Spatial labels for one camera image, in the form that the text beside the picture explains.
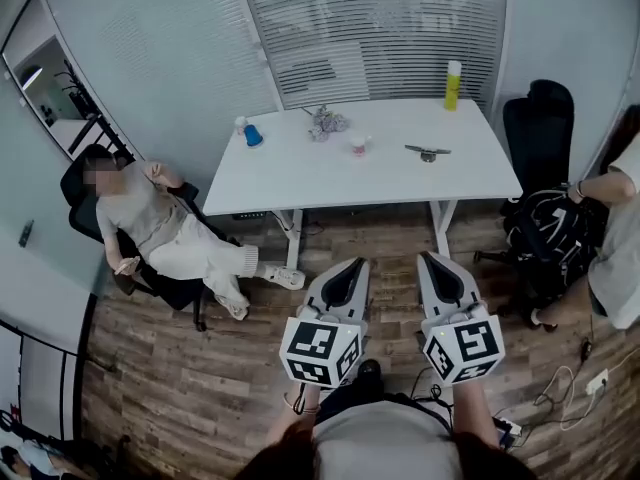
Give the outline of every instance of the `white sneaker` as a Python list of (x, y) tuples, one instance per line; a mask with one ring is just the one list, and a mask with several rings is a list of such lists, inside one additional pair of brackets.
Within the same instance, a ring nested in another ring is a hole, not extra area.
[(305, 275), (299, 270), (267, 265), (264, 278), (270, 283), (279, 284), (287, 290), (299, 290), (304, 286)]
[(218, 304), (226, 308), (229, 314), (236, 320), (244, 320), (245, 318), (247, 318), (247, 315), (249, 314), (248, 308), (238, 306), (237, 304), (231, 302), (229, 299), (220, 297), (219, 295), (214, 295), (214, 297), (218, 301)]

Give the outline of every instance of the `white pants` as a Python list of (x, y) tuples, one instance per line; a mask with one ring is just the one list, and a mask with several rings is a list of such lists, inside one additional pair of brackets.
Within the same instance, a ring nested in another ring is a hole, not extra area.
[(171, 242), (151, 251), (148, 263), (159, 274), (172, 279), (202, 279), (219, 297), (247, 307), (249, 301), (240, 293), (236, 276), (255, 275), (258, 248), (223, 242), (190, 214)]

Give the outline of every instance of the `table leg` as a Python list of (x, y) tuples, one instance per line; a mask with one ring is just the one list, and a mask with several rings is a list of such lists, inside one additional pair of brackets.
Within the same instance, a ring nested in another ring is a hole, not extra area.
[(273, 210), (284, 234), (289, 239), (287, 252), (287, 267), (298, 268), (298, 253), (300, 251), (300, 235), (302, 233), (302, 210)]
[(433, 218), (433, 229), (436, 233), (436, 243), (438, 252), (447, 258), (449, 255), (449, 243), (447, 242), (447, 229), (456, 209), (456, 199), (450, 201), (429, 201), (431, 207), (431, 217)]

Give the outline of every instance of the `white table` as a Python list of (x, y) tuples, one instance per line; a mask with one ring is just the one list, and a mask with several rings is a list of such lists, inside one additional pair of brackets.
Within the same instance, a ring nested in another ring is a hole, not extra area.
[[(429, 201), (438, 250), (449, 255), (446, 232), (460, 199), (522, 194), (498, 139), (480, 109), (460, 100), (378, 100), (329, 105), (351, 128), (313, 142), (311, 116), (302, 109), (249, 118), (264, 143), (249, 149), (234, 134), (204, 204), (205, 215), (272, 211), (289, 238), (287, 266), (298, 262), (306, 208)], [(352, 134), (371, 135), (367, 153), (351, 152)], [(450, 149), (425, 163), (405, 144)]]

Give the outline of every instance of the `window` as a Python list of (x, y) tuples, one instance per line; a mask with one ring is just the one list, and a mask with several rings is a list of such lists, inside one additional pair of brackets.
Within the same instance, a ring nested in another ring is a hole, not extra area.
[(285, 108), (461, 96), (491, 103), (506, 0), (247, 0)]

